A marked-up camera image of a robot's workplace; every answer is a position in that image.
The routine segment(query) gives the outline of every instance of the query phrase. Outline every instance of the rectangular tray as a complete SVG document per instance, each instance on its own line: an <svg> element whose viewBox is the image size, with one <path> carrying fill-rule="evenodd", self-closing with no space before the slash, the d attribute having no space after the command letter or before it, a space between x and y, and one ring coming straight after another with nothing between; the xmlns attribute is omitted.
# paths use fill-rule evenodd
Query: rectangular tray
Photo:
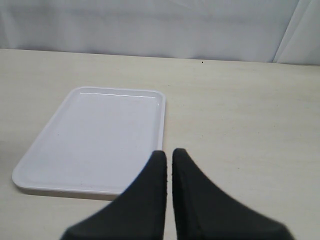
<svg viewBox="0 0 320 240"><path fill-rule="evenodd" d="M158 91L79 87L15 167L28 190L121 194L161 150L166 98Z"/></svg>

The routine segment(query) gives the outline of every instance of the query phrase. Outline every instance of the table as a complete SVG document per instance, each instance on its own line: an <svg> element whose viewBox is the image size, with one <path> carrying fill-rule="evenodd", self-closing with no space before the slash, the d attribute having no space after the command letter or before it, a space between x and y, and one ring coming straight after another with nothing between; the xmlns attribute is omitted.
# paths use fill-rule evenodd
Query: table
<svg viewBox="0 0 320 240"><path fill-rule="evenodd" d="M218 186L320 239L320 66L0 49L0 238L57 240L108 201L30 195L11 181L70 90L155 89L167 97L164 239L176 239L171 154L186 148Z"/></svg>

